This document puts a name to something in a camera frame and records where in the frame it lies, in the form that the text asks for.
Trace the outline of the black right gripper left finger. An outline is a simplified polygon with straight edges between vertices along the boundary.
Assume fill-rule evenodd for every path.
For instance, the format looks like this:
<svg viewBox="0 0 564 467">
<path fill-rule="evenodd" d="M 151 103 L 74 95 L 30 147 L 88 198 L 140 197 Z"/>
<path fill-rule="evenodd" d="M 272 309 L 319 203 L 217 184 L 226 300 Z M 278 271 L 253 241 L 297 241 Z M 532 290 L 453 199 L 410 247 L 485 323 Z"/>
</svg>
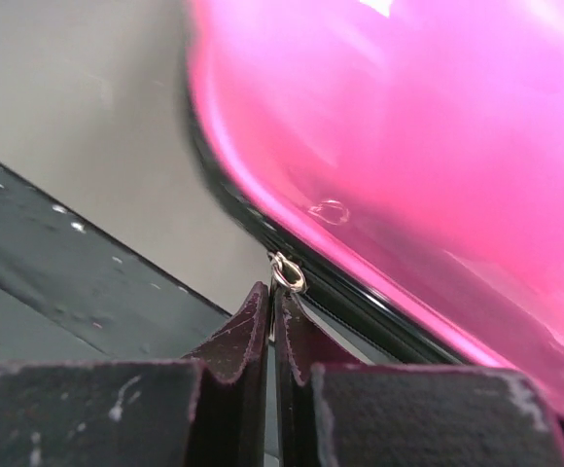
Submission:
<svg viewBox="0 0 564 467">
<path fill-rule="evenodd" d="M 260 466 L 268 291 L 180 359 L 0 365 L 0 466 Z"/>
</svg>

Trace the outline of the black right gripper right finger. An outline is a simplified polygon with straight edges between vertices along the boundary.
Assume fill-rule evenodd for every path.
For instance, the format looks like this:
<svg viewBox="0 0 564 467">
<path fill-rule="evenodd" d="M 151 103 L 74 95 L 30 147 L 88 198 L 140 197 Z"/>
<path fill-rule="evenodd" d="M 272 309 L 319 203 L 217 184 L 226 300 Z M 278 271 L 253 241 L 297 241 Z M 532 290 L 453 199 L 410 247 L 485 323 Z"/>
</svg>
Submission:
<svg viewBox="0 0 564 467">
<path fill-rule="evenodd" d="M 274 296 L 285 466 L 564 466 L 555 416 L 522 375 L 476 366 L 369 365 Z"/>
</svg>

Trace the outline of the pink hard-shell suitcase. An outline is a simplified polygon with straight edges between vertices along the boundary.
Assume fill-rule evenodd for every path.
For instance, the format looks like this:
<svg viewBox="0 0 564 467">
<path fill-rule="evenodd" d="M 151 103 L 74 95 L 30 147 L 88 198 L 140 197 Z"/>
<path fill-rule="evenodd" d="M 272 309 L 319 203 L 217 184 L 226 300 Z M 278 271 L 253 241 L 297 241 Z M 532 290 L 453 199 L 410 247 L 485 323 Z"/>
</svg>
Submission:
<svg viewBox="0 0 564 467">
<path fill-rule="evenodd" d="M 564 1 L 193 1 L 213 158 L 268 218 L 564 416 Z"/>
</svg>

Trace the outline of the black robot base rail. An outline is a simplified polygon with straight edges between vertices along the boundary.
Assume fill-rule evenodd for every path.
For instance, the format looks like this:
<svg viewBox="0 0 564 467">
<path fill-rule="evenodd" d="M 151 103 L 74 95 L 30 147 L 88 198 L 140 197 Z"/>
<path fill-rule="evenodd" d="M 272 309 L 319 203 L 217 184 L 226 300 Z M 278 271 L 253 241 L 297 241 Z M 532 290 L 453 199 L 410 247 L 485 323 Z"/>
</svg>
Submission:
<svg viewBox="0 0 564 467">
<path fill-rule="evenodd" d="M 179 357 L 228 317 L 0 165 L 0 362 Z"/>
</svg>

